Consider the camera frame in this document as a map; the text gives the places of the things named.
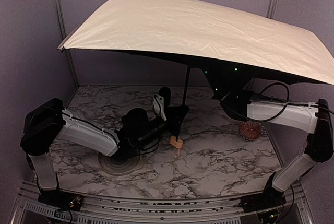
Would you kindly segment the beige and black umbrella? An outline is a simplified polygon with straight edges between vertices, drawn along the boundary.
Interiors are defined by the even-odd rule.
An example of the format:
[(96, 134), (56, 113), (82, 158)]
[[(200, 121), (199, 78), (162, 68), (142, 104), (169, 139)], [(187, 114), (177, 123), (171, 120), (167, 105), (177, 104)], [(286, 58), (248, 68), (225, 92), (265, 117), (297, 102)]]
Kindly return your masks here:
[(245, 91), (253, 78), (333, 84), (333, 56), (303, 28), (199, 0), (108, 0), (59, 45), (123, 52), (199, 68), (226, 114), (289, 125), (288, 100)]

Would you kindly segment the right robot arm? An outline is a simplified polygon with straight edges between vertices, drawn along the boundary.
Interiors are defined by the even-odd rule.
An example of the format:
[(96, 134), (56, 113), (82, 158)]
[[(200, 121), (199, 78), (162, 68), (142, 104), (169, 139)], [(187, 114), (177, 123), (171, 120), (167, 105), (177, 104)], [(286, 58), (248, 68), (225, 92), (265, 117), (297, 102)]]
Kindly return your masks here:
[(333, 156), (332, 111), (325, 99), (295, 102), (289, 97), (270, 98), (263, 93), (218, 86), (213, 88), (213, 98), (234, 120), (293, 129), (305, 137), (297, 154), (269, 177), (261, 193), (242, 197), (240, 205), (246, 213), (284, 204), (284, 193), (292, 184)]

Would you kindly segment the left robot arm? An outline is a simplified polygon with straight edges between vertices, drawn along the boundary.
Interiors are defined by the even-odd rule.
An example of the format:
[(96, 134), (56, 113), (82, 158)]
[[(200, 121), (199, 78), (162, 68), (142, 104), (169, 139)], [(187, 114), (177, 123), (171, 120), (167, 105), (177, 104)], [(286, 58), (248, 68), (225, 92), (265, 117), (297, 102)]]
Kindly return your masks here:
[(156, 151), (163, 134), (179, 135), (189, 107), (171, 107), (163, 96), (154, 95), (153, 110), (155, 118), (150, 120), (145, 109), (131, 109), (121, 118), (122, 128), (114, 131), (74, 116), (58, 98), (28, 113), (20, 147), (36, 174), (38, 201), (61, 210), (80, 211), (84, 199), (80, 194), (61, 190), (50, 154), (53, 141), (72, 142), (97, 151), (105, 171), (138, 164), (142, 155)]

